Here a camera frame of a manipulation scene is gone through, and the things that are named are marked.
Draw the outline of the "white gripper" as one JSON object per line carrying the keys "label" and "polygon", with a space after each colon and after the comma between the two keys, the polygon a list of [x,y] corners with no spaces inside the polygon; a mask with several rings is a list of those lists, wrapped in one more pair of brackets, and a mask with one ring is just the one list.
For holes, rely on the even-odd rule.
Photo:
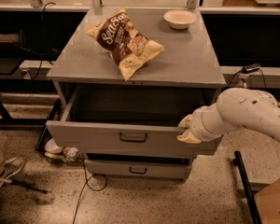
{"label": "white gripper", "polygon": [[223,120],[215,105],[196,109],[192,115],[182,118],[178,127],[186,130],[177,139],[188,144],[200,144],[201,140],[209,142],[219,138],[224,131]]}

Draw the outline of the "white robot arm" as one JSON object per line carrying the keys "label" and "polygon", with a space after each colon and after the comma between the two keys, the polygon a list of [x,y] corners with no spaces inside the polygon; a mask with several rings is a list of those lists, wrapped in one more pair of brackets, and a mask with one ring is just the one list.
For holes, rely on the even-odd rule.
{"label": "white robot arm", "polygon": [[266,134],[280,143],[280,107],[266,91],[230,88],[214,104],[186,115],[178,127],[184,132],[177,139],[189,144],[210,142],[241,129]]}

